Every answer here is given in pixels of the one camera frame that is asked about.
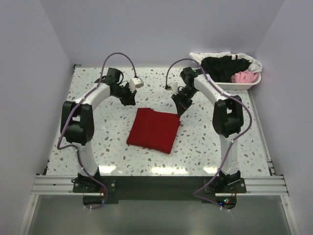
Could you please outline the red t shirt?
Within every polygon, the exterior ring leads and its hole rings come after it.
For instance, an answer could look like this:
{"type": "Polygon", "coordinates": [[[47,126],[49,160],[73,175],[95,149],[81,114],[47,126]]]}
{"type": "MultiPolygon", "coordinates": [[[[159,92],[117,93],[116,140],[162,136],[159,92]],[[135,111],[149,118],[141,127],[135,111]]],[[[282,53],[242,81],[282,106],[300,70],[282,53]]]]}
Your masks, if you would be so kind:
{"type": "Polygon", "coordinates": [[[127,144],[170,154],[179,126],[177,114],[139,108],[127,144]]]}

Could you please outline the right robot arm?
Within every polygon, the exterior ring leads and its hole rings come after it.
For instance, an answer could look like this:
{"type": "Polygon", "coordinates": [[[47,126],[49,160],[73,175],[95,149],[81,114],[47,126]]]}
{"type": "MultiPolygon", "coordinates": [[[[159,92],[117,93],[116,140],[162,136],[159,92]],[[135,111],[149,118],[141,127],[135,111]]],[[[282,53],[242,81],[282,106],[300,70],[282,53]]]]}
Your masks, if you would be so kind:
{"type": "Polygon", "coordinates": [[[222,155],[218,187],[223,192],[230,192],[241,178],[237,144],[232,143],[232,139],[240,133],[244,124],[243,107],[238,103],[242,100],[225,92],[200,69],[184,68],[180,77],[185,83],[183,88],[176,83],[171,85],[178,116],[182,116],[192,105],[192,98],[197,92],[202,93],[214,106],[212,125],[220,137],[222,155]]]}

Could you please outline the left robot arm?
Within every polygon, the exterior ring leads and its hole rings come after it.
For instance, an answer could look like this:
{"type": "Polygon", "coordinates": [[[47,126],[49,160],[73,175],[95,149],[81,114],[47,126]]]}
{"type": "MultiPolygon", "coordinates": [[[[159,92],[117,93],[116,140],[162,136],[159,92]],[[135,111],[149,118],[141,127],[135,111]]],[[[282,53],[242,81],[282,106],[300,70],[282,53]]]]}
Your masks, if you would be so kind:
{"type": "Polygon", "coordinates": [[[113,96],[124,106],[135,105],[136,89],[143,81],[135,75],[124,80],[123,72],[109,68],[95,86],[75,101],[65,101],[62,106],[60,137],[57,149],[72,147],[76,152],[79,177],[86,177],[84,186],[90,192],[101,188],[99,168],[93,156],[91,140],[95,132],[93,112],[107,98],[113,96]]]}

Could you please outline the white laundry basket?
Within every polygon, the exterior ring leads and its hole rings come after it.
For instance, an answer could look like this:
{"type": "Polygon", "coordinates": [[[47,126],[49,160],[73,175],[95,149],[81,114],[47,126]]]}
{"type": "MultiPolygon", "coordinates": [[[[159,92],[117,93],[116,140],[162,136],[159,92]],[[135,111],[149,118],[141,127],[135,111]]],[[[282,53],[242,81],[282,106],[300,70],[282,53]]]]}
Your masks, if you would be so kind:
{"type": "Polygon", "coordinates": [[[254,83],[247,83],[247,84],[242,84],[242,83],[217,83],[221,88],[225,90],[248,90],[250,89],[253,85],[256,85],[260,82],[261,80],[261,72],[258,72],[259,76],[256,82],[254,83]]]}

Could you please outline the black garment in basket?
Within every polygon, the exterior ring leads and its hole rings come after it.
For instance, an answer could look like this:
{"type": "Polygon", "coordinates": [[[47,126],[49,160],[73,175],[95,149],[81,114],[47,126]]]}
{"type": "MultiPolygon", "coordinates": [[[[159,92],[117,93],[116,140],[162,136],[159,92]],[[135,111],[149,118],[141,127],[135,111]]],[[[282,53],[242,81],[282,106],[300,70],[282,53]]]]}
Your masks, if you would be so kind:
{"type": "Polygon", "coordinates": [[[233,59],[232,56],[206,57],[201,62],[205,72],[217,83],[230,83],[234,74],[246,71],[250,64],[247,59],[233,59]]]}

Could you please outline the pink garment in basket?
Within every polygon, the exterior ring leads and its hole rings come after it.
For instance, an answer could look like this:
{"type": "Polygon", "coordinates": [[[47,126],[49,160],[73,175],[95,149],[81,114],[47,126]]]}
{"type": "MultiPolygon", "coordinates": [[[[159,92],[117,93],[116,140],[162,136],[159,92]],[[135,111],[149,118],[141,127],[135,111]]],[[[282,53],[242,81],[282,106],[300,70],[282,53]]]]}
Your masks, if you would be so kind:
{"type": "Polygon", "coordinates": [[[257,81],[259,73],[252,73],[250,71],[241,71],[231,77],[232,83],[254,83],[257,81]]]}

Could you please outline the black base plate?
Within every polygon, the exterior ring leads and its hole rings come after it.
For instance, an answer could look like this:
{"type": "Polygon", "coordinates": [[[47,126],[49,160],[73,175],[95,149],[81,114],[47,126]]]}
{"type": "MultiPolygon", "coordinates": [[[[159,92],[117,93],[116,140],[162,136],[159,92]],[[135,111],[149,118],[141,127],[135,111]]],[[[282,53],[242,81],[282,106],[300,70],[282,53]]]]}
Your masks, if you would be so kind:
{"type": "Polygon", "coordinates": [[[100,176],[97,181],[78,176],[73,192],[83,194],[85,206],[118,204],[122,200],[195,201],[232,209],[237,195],[247,192],[244,179],[225,184],[210,176],[100,176]]]}

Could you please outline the aluminium frame rail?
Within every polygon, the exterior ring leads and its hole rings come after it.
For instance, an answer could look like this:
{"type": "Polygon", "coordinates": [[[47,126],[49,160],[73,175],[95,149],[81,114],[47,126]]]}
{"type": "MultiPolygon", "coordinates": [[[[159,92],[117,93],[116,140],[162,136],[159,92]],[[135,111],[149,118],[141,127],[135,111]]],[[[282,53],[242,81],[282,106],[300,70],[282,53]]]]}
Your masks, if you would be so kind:
{"type": "MultiPolygon", "coordinates": [[[[39,175],[35,177],[31,193],[37,195],[73,194],[75,176],[39,175]]],[[[246,196],[287,196],[289,191],[283,176],[245,176],[246,196]]]]}

